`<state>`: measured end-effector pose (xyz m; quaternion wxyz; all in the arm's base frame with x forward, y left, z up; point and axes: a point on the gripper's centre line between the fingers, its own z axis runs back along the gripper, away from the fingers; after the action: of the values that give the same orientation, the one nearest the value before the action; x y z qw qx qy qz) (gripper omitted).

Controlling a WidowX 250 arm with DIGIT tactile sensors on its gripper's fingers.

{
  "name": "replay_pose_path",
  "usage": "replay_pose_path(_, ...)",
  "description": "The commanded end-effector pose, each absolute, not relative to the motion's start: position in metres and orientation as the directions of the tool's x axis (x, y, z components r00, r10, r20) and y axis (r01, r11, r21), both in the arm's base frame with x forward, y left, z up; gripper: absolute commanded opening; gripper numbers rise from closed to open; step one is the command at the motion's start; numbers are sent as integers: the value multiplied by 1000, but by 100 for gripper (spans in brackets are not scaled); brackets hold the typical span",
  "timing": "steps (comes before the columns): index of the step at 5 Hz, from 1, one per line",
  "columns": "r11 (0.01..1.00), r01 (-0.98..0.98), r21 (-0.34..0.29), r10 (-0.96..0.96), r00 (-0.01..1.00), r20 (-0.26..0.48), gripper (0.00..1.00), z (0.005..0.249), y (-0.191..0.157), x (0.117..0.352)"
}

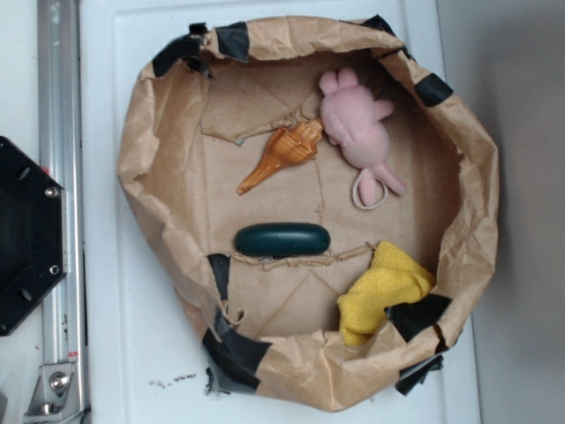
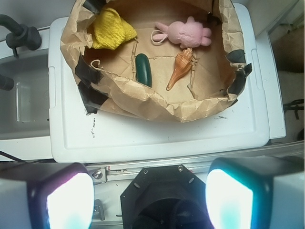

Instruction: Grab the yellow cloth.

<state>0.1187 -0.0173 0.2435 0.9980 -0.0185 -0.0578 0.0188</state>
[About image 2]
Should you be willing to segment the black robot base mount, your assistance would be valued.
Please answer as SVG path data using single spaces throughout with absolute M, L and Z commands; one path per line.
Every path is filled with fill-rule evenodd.
M 120 196 L 125 229 L 211 229 L 205 183 L 184 165 L 145 167 Z

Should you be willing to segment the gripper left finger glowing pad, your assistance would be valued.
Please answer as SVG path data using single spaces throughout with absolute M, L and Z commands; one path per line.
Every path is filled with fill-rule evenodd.
M 27 181 L 34 229 L 87 229 L 94 209 L 94 186 L 80 163 L 31 164 Z

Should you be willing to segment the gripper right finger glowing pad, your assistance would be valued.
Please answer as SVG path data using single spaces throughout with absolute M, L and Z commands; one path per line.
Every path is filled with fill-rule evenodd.
M 210 166 L 205 201 L 216 229 L 267 229 L 273 182 L 266 156 L 219 157 Z

